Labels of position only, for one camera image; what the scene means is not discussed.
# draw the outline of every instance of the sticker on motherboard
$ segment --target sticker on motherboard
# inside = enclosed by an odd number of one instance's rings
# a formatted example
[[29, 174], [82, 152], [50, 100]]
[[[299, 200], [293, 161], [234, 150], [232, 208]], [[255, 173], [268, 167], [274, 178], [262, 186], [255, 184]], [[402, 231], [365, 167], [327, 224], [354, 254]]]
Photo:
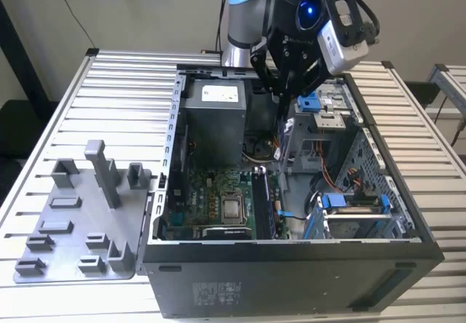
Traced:
[[205, 85], [202, 87], [202, 101], [212, 103], [237, 103], [238, 88], [223, 85]]
[[197, 282], [192, 290], [196, 306], [233, 306], [240, 302], [241, 282]]

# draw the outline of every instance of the metal frame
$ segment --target metal frame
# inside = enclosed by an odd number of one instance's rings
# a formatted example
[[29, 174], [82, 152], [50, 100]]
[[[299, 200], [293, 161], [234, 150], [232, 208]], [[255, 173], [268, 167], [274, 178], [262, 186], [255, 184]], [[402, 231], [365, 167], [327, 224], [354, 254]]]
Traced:
[[[25, 287], [13, 282], [12, 273], [16, 259], [22, 255], [24, 249], [24, 235], [35, 226], [37, 213], [45, 203], [41, 194], [49, 192], [52, 187], [48, 174], [52, 169], [54, 158], [51, 158], [52, 161], [44, 161], [43, 158], [52, 155], [67, 158], [66, 151], [73, 152], [74, 145], [79, 145], [88, 135], [104, 135], [104, 140], [106, 142], [110, 140], [111, 145], [115, 147], [130, 145], [126, 147], [125, 155], [122, 155], [121, 151], [115, 151], [118, 156], [117, 164], [126, 165], [126, 159], [141, 159], [141, 154], [146, 155], [146, 151], [153, 150], [159, 142], [160, 136], [154, 132], [159, 116], [153, 113], [151, 108], [154, 107], [153, 102], [157, 98], [164, 96], [164, 91], [167, 89], [165, 84], [169, 85], [172, 82], [173, 86], [174, 75], [170, 76], [169, 73], [175, 73], [176, 63], [217, 65], [218, 55], [100, 51], [95, 58], [85, 58], [12, 192], [4, 206], [0, 208], [0, 302], [2, 302], [0, 317], [15, 317], [14, 322], [28, 322], [31, 317], [35, 317], [36, 320], [44, 317], [42, 319], [52, 323], [62, 322], [64, 319], [67, 322], [82, 322], [84, 319], [153, 322], [161, 318], [147, 276], [135, 276], [128, 281], [96, 281], [86, 285], [65, 283]], [[78, 83], [90, 71], [93, 72], [92, 91], [83, 92], [82, 96], [78, 96], [77, 104], [83, 106], [106, 103], [106, 108], [83, 108], [72, 105], [76, 95], [83, 90]], [[402, 106], [369, 105], [369, 108], [407, 186], [418, 188], [417, 181], [425, 179], [430, 192], [436, 191], [434, 194], [415, 191], [413, 195], [425, 220], [433, 230], [433, 235], [438, 240], [446, 260], [381, 314], [301, 315], [286, 318], [260, 317], [255, 320], [257, 322], [309, 320], [387, 323], [464, 322], [466, 319], [464, 195], [456, 194], [457, 192], [451, 194], [453, 188], [445, 187], [444, 184], [455, 181], [456, 185], [453, 187], [462, 188], [460, 181], [464, 182], [464, 173], [463, 169], [459, 168], [462, 164], [458, 165], [453, 158], [456, 155], [446, 150], [446, 144], [439, 138], [438, 132], [426, 126], [424, 123], [426, 120], [418, 114], [425, 115], [424, 111], [418, 110], [414, 105], [416, 101], [411, 100], [409, 92], [398, 85], [403, 83], [395, 82], [392, 73], [381, 63], [361, 63], [351, 73], [363, 97], [376, 96], [380, 100], [398, 97], [403, 101]], [[125, 82], [128, 79], [137, 81], [137, 85], [128, 88]], [[122, 81], [120, 87], [117, 86], [118, 80]], [[144, 87], [142, 84], [144, 81], [153, 81], [158, 85]], [[89, 98], [83, 101], [82, 97], [89, 95], [95, 101]], [[408, 114], [396, 115], [399, 110]], [[76, 123], [70, 123], [72, 121], [82, 122], [78, 127]], [[128, 132], [136, 121], [145, 122], [142, 132], [134, 132], [135, 130]], [[430, 136], [411, 137], [410, 131], [405, 134], [406, 132], [390, 127], [424, 127]], [[424, 150], [444, 152], [446, 163], [402, 159], [402, 156], [398, 155], [400, 151], [412, 153]], [[148, 161], [145, 166], [151, 169], [158, 167], [153, 161]], [[433, 180], [438, 178], [442, 186], [434, 190]], [[10, 233], [11, 236], [5, 238], [5, 233]], [[64, 298], [78, 298], [79, 304], [76, 304], [76, 300], [64, 300]], [[229, 321], [244, 322], [244, 319], [229, 319]]]
[[0, 29], [0, 47], [28, 97], [37, 119], [45, 125], [52, 116], [52, 104], [1, 0]]
[[428, 81], [437, 84], [463, 117], [466, 116], [466, 67], [435, 65]]

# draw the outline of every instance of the black cable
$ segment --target black cable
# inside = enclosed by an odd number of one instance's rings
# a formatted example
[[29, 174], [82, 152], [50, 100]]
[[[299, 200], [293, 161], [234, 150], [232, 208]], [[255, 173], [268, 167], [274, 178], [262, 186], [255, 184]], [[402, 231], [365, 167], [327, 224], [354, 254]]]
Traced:
[[454, 144], [457, 143], [460, 132], [461, 130], [457, 130], [457, 133], [454, 135], [453, 141], [451, 142], [451, 147], [453, 147]]
[[281, 215], [281, 216], [283, 216], [284, 218], [296, 219], [296, 220], [300, 220], [300, 221], [306, 221], [307, 220], [306, 218], [298, 218], [297, 216], [287, 216], [287, 215]]
[[82, 31], [86, 34], [87, 38], [89, 39], [90, 43], [92, 44], [92, 47], [95, 48], [95, 44], [94, 42], [92, 41], [92, 39], [90, 38], [88, 32], [86, 31], [86, 29], [83, 27], [83, 25], [79, 22], [78, 18], [76, 17], [76, 15], [73, 13], [73, 10], [72, 8], [70, 7], [70, 4], [68, 3], [67, 0], [64, 0], [65, 1], [65, 4], [66, 6], [68, 7], [68, 10], [70, 11], [71, 13], [71, 16], [75, 19], [75, 21], [78, 23], [79, 27], [81, 27]]
[[434, 124], [437, 124], [437, 119], [440, 116], [440, 112], [442, 111], [443, 105], [445, 105], [445, 103], [446, 103], [446, 99], [447, 99], [447, 96], [445, 96], [445, 98], [443, 99], [442, 104], [440, 105], [440, 108], [438, 109], [437, 116], [435, 116], [435, 119], [434, 119]]
[[312, 196], [315, 193], [315, 187], [317, 186], [318, 182], [323, 178], [322, 172], [317, 172], [314, 174], [312, 179], [309, 182], [309, 192], [306, 195], [306, 199], [304, 200], [304, 214], [309, 215], [311, 213], [311, 201]]
[[221, 21], [224, 16], [225, 1], [221, 0], [220, 2], [220, 12], [218, 14], [218, 25], [217, 25], [217, 36], [216, 36], [216, 51], [221, 51]]
[[369, 16], [369, 19], [372, 20], [372, 23], [374, 24], [374, 27], [376, 28], [376, 36], [380, 34], [380, 21], [375, 15], [375, 13], [372, 11], [371, 8], [364, 2], [364, 0], [356, 0], [356, 2], [359, 4], [362, 10]]

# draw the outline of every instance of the slotted aluminum surface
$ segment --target slotted aluminum surface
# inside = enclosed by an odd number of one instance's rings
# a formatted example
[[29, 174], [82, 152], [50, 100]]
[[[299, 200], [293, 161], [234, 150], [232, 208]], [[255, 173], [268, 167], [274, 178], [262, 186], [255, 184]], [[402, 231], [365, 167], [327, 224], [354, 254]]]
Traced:
[[[212, 55], [101, 51], [97, 57], [87, 57], [83, 61], [0, 209], [1, 318], [13, 318], [14, 322], [26, 322], [30, 317], [34, 317], [35, 322], [157, 322], [161, 319], [145, 276], [135, 276], [128, 281], [28, 286], [16, 285], [12, 278], [15, 262], [23, 254], [25, 238], [36, 225], [52, 188], [49, 174], [56, 159], [71, 156], [78, 160], [78, 167], [90, 167], [82, 156], [82, 148], [90, 138], [101, 138], [106, 141], [107, 157], [115, 158], [117, 166], [126, 167], [131, 161], [142, 161], [145, 167], [157, 171], [176, 63], [213, 65], [218, 63], [218, 58]], [[432, 227], [446, 261], [381, 315], [261, 317], [253, 320], [464, 322], [464, 172], [453, 153], [446, 149], [444, 140], [426, 121], [415, 99], [399, 83], [396, 74], [385, 70], [381, 63], [363, 63], [353, 70], [352, 75], [363, 96], [369, 98], [369, 107], [408, 186], [415, 189], [414, 197]], [[229, 319], [228, 322], [251, 320]]]

